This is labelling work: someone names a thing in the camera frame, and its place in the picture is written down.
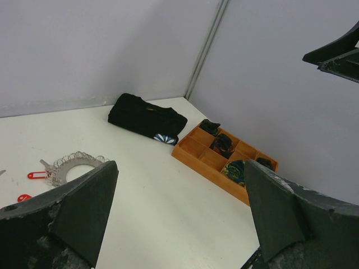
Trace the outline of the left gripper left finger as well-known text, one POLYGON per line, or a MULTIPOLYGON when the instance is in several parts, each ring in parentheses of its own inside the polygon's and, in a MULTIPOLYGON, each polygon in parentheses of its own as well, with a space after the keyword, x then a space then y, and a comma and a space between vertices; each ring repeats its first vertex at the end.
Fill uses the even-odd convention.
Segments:
POLYGON ((95 268, 116 190, 107 161, 62 186, 1 209, 1 268, 95 268))

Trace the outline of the metal disc with keyrings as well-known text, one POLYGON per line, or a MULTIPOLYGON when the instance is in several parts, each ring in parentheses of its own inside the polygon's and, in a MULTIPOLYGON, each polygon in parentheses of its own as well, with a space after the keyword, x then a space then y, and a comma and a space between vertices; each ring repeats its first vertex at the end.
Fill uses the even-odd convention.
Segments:
POLYGON ((48 164, 43 159, 40 160, 44 165, 47 174, 45 176, 45 181, 54 188, 67 183, 67 174, 71 169, 82 165, 96 168, 107 161, 108 159, 103 156, 93 157, 92 155, 81 151, 64 156, 56 160, 52 165, 48 164))

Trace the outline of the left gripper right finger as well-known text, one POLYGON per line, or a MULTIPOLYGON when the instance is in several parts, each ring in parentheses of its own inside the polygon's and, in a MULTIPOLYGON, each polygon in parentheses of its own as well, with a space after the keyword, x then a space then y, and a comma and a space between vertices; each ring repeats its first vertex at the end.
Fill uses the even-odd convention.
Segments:
POLYGON ((358 268, 358 205, 249 160, 245 183, 259 248, 244 268, 358 268))

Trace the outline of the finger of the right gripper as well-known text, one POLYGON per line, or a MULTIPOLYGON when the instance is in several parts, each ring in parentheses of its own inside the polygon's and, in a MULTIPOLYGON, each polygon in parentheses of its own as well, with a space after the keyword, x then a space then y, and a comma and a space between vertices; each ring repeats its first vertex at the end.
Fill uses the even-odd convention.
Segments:
POLYGON ((359 23, 357 22, 339 39, 305 54, 302 60, 307 63, 319 65, 327 60, 354 50, 358 42, 358 25, 359 23))
POLYGON ((329 59, 319 64, 318 69, 358 83, 358 49, 329 59))

